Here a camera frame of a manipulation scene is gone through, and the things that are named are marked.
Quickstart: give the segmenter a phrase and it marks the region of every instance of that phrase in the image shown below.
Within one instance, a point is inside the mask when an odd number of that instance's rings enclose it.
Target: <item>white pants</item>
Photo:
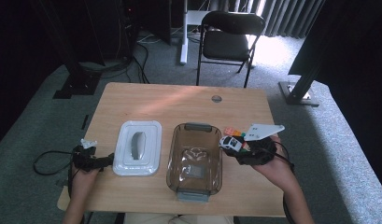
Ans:
[[[233,224],[233,217],[126,213],[124,224]]]

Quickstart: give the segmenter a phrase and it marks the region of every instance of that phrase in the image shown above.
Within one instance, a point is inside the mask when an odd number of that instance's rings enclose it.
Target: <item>table top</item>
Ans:
[[[213,96],[221,101],[215,103]],[[107,212],[283,217],[283,192],[250,166],[222,155],[222,188],[208,203],[187,203],[167,187],[166,172],[174,129],[186,122],[208,123],[246,132],[251,123],[274,124],[263,90],[109,83],[85,139],[96,140],[97,157],[115,152],[121,125],[128,120],[162,124],[160,165],[152,176],[119,176],[107,167],[97,176],[86,209]],[[64,188],[58,207],[66,209]]]

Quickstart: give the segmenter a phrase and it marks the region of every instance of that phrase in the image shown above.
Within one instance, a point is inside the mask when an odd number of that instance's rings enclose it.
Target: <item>white lid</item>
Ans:
[[[142,139],[138,157],[132,155],[132,141],[136,133]],[[156,121],[126,121],[121,125],[115,150],[113,171],[117,175],[153,175],[159,168],[162,146],[162,125]]]

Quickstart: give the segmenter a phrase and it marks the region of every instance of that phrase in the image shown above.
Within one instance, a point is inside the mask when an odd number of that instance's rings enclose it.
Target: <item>transparent brown container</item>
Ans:
[[[209,124],[183,123],[174,129],[166,176],[181,201],[207,202],[222,186],[220,130]]]

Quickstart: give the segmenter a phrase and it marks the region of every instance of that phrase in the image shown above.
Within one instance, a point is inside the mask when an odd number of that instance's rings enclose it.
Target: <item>white toy car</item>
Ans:
[[[231,136],[223,136],[219,140],[219,146],[238,152],[241,149],[242,143],[239,142],[237,139],[231,137]]]

